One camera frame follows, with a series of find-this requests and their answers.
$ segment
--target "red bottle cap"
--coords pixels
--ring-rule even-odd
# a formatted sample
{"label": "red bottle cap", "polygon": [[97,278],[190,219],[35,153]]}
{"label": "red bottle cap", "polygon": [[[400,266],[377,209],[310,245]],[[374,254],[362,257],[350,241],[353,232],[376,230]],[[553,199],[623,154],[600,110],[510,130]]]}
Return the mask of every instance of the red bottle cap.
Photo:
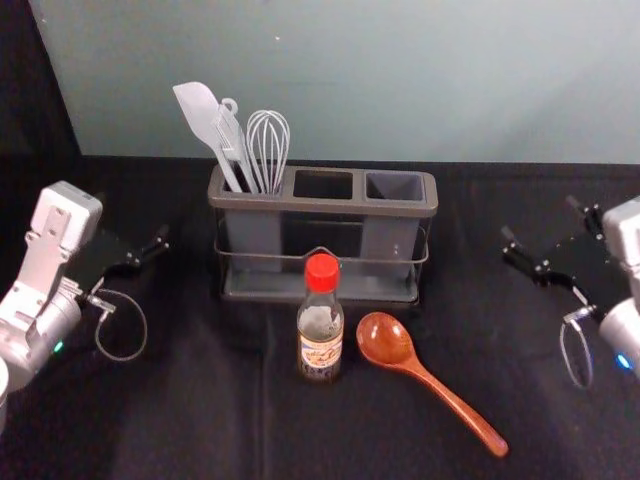
{"label": "red bottle cap", "polygon": [[307,260],[304,278],[312,292],[332,292],[338,286],[340,279],[338,260],[327,253],[316,253]]}

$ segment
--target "led light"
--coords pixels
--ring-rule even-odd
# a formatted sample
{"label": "led light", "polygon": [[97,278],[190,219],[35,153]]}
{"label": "led light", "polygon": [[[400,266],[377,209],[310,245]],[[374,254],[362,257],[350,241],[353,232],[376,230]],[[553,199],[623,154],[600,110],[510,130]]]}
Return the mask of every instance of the led light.
{"label": "led light", "polygon": [[629,360],[627,360],[626,357],[622,354],[618,355],[618,364],[622,368],[626,368],[627,370],[631,368],[631,364],[629,363]]}

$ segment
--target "spoon handle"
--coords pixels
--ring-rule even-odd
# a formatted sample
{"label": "spoon handle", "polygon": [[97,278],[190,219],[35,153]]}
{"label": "spoon handle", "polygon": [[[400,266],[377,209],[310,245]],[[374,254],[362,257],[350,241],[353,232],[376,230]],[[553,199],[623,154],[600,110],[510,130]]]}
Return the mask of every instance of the spoon handle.
{"label": "spoon handle", "polygon": [[500,434],[478,412],[429,373],[417,358],[411,358],[403,364],[403,367],[406,373],[434,391],[482,440],[491,453],[497,457],[504,457],[507,454],[509,446]]}

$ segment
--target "whisk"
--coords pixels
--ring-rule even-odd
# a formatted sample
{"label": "whisk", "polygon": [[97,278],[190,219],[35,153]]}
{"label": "whisk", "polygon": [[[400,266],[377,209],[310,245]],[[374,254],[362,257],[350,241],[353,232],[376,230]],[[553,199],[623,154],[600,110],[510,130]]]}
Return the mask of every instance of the whisk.
{"label": "whisk", "polygon": [[249,117],[247,153],[262,193],[273,195],[280,191],[290,138],[289,124],[282,114],[273,110],[258,110]]}

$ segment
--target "cable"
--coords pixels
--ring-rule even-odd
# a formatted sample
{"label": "cable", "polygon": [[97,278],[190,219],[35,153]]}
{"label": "cable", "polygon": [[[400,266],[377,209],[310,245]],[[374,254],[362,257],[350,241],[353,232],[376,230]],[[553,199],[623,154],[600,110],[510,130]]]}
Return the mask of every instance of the cable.
{"label": "cable", "polygon": [[100,288],[98,290],[98,292],[110,293],[112,295],[119,296],[119,297],[124,298],[125,300],[128,300],[129,302],[131,302],[131,304],[135,307],[135,309],[140,314],[140,320],[142,321],[142,329],[143,329],[142,344],[140,345],[140,348],[138,350],[136,350],[134,353],[132,353],[131,355],[127,355],[125,357],[118,357],[116,355],[113,355],[113,354],[107,352],[107,350],[102,345],[102,342],[100,341],[100,330],[102,329],[102,325],[104,324],[104,322],[106,320],[106,318],[104,318],[104,319],[101,318],[100,321],[98,322],[98,326],[96,327],[96,332],[95,332],[95,335],[94,335],[94,339],[96,341],[96,346],[98,347],[98,350],[100,350],[100,353],[102,353],[105,357],[107,357],[109,360],[113,360],[114,362],[122,362],[122,363],[124,363],[124,362],[130,362],[132,360],[135,360],[140,355],[142,355],[142,352],[144,351],[145,347],[147,346],[147,339],[148,339],[148,336],[149,336],[148,327],[147,327],[147,317],[145,316],[144,311],[142,310],[142,307],[140,307],[138,302],[136,302],[133,298],[131,298],[126,293],[118,292],[117,290],[110,290],[108,288]]}
{"label": "cable", "polygon": [[586,382],[583,383],[580,380],[578,380],[578,376],[573,371],[571,362],[569,361],[569,355],[567,354],[567,347],[565,345],[565,331],[567,329],[567,322],[563,322],[562,326],[560,327],[560,351],[562,352],[562,357],[564,358],[564,364],[567,367],[567,371],[569,372],[569,376],[571,377],[571,381],[573,382],[573,384],[578,388],[587,390],[591,387],[591,383],[593,382],[593,359],[591,358],[591,351],[589,350],[587,339],[585,338],[584,333],[580,328],[580,325],[578,325],[578,322],[576,320],[571,320],[570,322],[568,322],[568,324],[570,324],[573,327],[573,329],[576,331],[576,333],[580,337],[580,341],[582,342],[582,348],[584,350],[584,355],[587,362]]}

